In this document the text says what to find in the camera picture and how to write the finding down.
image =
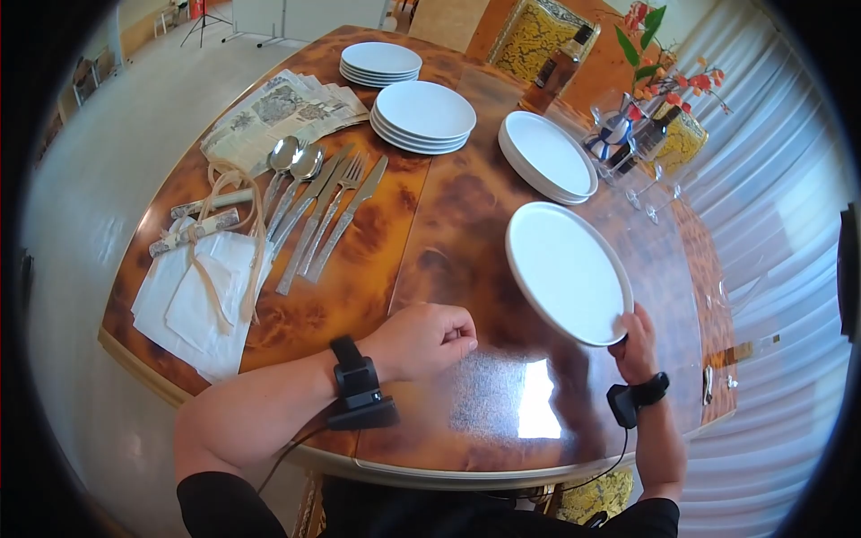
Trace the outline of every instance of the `dining table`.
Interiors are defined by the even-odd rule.
[[[427,41],[342,26],[286,58],[237,100],[289,69],[321,83],[349,85],[371,109],[379,89],[349,83],[338,71],[341,51],[364,41],[417,53],[423,60],[419,79],[466,98],[476,126],[462,149],[438,156],[389,145],[367,122],[323,139],[329,155],[353,143],[369,153],[370,162],[388,156],[386,173],[356,211],[319,281],[297,277],[283,296],[276,286],[297,231],[313,210],[308,208],[263,284],[259,323],[248,332],[239,372],[309,356],[344,334],[366,337],[394,312],[420,301],[466,307],[479,346],[433,379],[383,385],[397,405],[399,424],[326,430],[291,458],[322,473],[368,482],[476,490],[545,485],[600,473],[618,461],[633,463],[636,430],[626,433],[617,425],[606,398],[611,385],[623,384],[613,357],[606,348],[586,346],[550,327],[524,297],[506,257],[511,216],[523,204],[547,200],[510,167],[497,141],[500,123],[517,109],[527,83]],[[564,102],[555,102],[545,116],[572,135],[591,126],[591,118]],[[141,216],[98,334],[116,361],[177,407],[209,383],[134,329],[131,307],[153,263],[149,244],[170,227],[171,207],[209,194],[207,168],[198,139]],[[257,178],[261,190],[272,175]],[[631,176],[624,180],[631,186],[648,181]],[[736,342],[731,312],[720,300],[721,263],[708,228],[688,204],[673,201],[654,225],[629,204],[627,186],[613,189],[601,182],[595,195],[570,209],[613,247],[634,298],[651,314],[660,368],[671,380],[673,417],[691,439],[731,417],[736,407],[737,390],[727,383],[730,375],[738,380],[731,352]],[[707,367],[713,372],[708,403]],[[297,438],[325,416],[321,412]]]

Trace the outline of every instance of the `white napkin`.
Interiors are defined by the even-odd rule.
[[[191,221],[186,217],[170,230],[174,232]],[[272,269],[272,249],[269,243],[266,246],[255,299]],[[251,326],[250,321],[239,319],[238,312],[251,274],[254,247],[254,238],[233,232],[206,236],[195,247],[197,259],[212,277],[223,312],[233,323],[229,334],[218,332],[213,305],[184,248],[163,254],[150,267],[132,305],[134,328],[193,366],[210,383],[236,375]]]

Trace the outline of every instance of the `curtain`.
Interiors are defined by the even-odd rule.
[[[837,131],[811,75],[770,19],[722,0],[678,51],[684,73],[705,57],[726,73],[720,102],[683,98],[709,132],[686,187],[724,269],[738,410],[691,443],[679,534],[770,534],[819,460],[843,396],[851,346],[839,334],[839,211],[855,194]],[[770,336],[779,334],[779,343]]]

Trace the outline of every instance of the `floor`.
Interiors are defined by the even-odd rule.
[[[230,4],[217,10],[230,18]],[[39,394],[77,476],[138,536],[187,536],[172,465],[174,410],[96,341],[108,292],[140,215],[204,128],[249,84],[295,52],[221,43],[231,27],[190,26],[132,57],[71,119],[33,181],[24,245],[35,260],[30,352]],[[270,463],[251,469],[258,484]],[[282,464],[264,498],[293,526],[302,471]]]

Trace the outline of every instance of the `hand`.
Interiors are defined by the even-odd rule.
[[[622,314],[622,325],[628,330],[628,335],[607,350],[616,359],[622,379],[629,385],[640,385],[659,371],[654,325],[646,309],[636,302],[634,313]]]
[[[382,383],[438,374],[478,347],[478,340],[466,308],[419,303],[395,313],[357,346],[374,360]]]

